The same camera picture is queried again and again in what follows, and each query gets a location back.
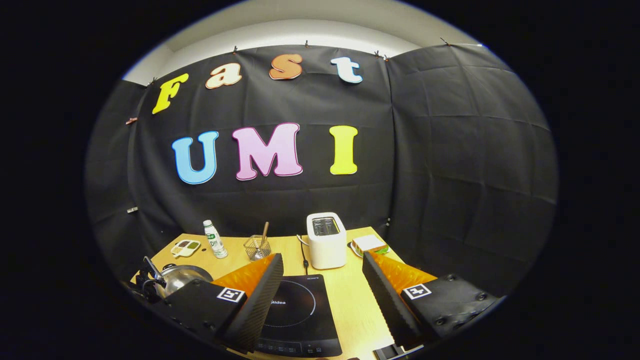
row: wire basket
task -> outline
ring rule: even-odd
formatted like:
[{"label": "wire basket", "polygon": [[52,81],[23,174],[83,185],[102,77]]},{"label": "wire basket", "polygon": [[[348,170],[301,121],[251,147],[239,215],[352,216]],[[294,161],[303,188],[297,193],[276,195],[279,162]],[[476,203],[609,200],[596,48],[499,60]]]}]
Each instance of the wire basket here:
[{"label": "wire basket", "polygon": [[250,261],[263,259],[271,254],[271,246],[267,238],[262,241],[262,235],[251,235],[243,246]]}]

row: bread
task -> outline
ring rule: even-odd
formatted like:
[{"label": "bread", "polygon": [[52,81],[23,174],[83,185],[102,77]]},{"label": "bread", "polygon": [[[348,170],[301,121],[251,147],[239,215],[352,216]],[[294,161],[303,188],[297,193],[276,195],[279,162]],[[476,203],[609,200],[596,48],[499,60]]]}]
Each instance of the bread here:
[{"label": "bread", "polygon": [[384,254],[388,251],[389,245],[378,239],[375,235],[367,235],[353,239],[353,248],[356,249],[356,252],[360,256],[363,256],[365,251]]}]

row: white bottle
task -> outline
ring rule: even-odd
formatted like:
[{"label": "white bottle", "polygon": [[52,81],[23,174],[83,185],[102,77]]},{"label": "white bottle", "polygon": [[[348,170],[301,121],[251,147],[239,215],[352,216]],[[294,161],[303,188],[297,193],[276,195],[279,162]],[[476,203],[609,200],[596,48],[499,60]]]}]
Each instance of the white bottle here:
[{"label": "white bottle", "polygon": [[218,231],[216,230],[216,228],[213,227],[211,220],[204,220],[203,224],[204,224],[204,233],[205,235],[207,235],[207,240],[209,241],[209,245],[211,245],[211,250],[213,250],[213,254],[218,259],[226,258],[228,255],[228,252],[225,249],[224,244],[222,244],[222,239],[220,238],[220,235],[218,234]]}]

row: toaster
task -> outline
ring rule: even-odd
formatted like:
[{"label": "toaster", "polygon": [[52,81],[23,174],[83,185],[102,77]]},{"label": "toaster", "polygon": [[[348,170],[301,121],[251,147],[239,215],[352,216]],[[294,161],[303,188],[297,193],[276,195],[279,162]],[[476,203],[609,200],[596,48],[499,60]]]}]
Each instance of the toaster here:
[{"label": "toaster", "polygon": [[318,270],[339,268],[347,263],[347,231],[335,213],[307,216],[311,266]]}]

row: induction cooktop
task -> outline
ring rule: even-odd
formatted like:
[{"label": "induction cooktop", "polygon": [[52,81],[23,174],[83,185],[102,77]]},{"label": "induction cooktop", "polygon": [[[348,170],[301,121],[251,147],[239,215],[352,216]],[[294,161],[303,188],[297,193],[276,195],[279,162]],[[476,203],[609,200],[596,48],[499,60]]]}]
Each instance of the induction cooktop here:
[{"label": "induction cooktop", "polygon": [[342,354],[322,275],[282,277],[256,350],[294,357]]}]

